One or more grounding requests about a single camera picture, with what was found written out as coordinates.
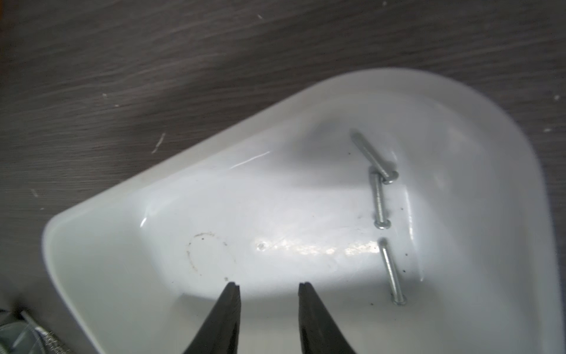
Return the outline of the white plastic storage tray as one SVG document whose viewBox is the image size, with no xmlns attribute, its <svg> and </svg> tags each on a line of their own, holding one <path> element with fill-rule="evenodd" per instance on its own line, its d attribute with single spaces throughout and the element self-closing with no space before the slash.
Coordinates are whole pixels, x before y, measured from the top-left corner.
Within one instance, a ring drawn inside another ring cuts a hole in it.
<svg viewBox="0 0 566 354">
<path fill-rule="evenodd" d="M 387 230 L 352 131 L 399 174 Z M 99 353 L 184 352 L 229 282 L 241 353 L 300 352 L 303 282 L 358 353 L 565 351 L 532 146 L 491 100 L 420 71 L 305 89 L 55 216 L 43 255 Z"/>
</svg>

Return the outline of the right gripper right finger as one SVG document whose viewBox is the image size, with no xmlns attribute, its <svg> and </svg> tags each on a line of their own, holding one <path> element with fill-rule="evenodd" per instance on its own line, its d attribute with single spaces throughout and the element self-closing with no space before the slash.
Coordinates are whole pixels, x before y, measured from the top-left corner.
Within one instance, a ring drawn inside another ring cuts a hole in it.
<svg viewBox="0 0 566 354">
<path fill-rule="evenodd" d="M 303 353 L 355 353 L 311 283 L 299 284 L 299 332 Z"/>
</svg>

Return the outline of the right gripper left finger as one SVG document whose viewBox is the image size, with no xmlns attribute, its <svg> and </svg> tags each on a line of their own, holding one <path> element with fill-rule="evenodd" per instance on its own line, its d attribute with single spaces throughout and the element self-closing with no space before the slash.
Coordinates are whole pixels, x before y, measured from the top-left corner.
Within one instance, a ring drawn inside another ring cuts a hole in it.
<svg viewBox="0 0 566 354">
<path fill-rule="evenodd" d="M 240 314 L 240 286 L 230 282 L 184 353 L 237 353 Z"/>
</svg>

